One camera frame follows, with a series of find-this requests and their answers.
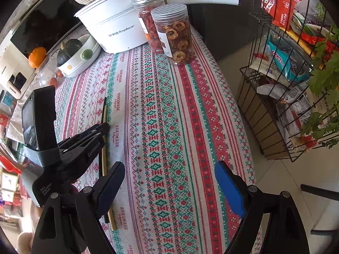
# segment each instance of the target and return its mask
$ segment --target golden chopstick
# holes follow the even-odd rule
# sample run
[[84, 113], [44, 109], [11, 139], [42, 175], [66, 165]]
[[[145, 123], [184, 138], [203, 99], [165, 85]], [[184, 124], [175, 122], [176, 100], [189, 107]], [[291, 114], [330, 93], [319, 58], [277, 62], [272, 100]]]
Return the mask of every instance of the golden chopstick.
[[[104, 109], [104, 121], [103, 121], [104, 123], [106, 122], [106, 119], [107, 119], [107, 106], [105, 105], [105, 109]], [[103, 139], [105, 141], [105, 145], [102, 148], [101, 157], [102, 157], [102, 175], [105, 176], [107, 174], [106, 136], [103, 136]], [[108, 218], [110, 220], [110, 224], [111, 224], [112, 230], [116, 231], [117, 230], [117, 226], [115, 224], [115, 219], [114, 219], [112, 207], [110, 207], [110, 210], [108, 211]]]

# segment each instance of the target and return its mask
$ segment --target green pumpkin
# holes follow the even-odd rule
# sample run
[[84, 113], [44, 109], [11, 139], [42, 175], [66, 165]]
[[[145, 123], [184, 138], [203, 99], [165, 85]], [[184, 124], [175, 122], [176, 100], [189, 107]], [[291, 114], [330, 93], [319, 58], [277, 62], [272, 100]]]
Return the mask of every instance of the green pumpkin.
[[82, 42], [78, 39], [70, 39], [66, 43], [61, 42], [61, 50], [58, 52], [57, 67], [65, 64], [82, 47]]

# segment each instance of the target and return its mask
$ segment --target patterned tablecloth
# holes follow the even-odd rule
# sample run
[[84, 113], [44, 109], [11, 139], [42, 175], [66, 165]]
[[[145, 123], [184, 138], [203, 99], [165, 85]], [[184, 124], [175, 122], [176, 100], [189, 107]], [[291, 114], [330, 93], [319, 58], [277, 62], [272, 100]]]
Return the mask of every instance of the patterned tablecloth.
[[[225, 160], [255, 183], [236, 102], [215, 60], [193, 31], [195, 59], [170, 66], [149, 45], [101, 52], [56, 92], [57, 140], [99, 123], [107, 97], [110, 166], [126, 177], [114, 203], [117, 231], [102, 226], [117, 253], [223, 253], [239, 225], [214, 177]], [[76, 186], [98, 179], [95, 159]], [[260, 248], [260, 234], [254, 253]]]

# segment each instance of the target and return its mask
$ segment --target ceramic bowl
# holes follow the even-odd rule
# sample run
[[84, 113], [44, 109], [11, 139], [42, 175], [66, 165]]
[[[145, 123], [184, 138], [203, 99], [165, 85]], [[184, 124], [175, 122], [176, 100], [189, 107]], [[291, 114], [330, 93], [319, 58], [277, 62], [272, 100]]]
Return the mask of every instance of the ceramic bowl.
[[61, 70], [65, 77], [75, 77], [81, 74], [94, 62], [101, 51], [101, 46], [92, 35], [83, 35], [79, 40], [82, 42], [82, 47], [65, 64], [59, 67], [59, 70]]

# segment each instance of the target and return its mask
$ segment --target screen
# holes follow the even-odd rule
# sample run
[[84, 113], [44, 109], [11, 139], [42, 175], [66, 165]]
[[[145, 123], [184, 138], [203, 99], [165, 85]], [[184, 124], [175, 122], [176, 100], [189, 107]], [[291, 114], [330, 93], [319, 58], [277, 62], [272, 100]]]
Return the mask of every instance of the screen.
[[22, 128], [25, 144], [29, 144], [31, 145], [32, 149], [38, 150], [32, 100], [30, 100], [22, 110]]
[[48, 52], [80, 20], [74, 17], [84, 5], [74, 0], [42, 0], [25, 16], [11, 42], [26, 56], [36, 47]]

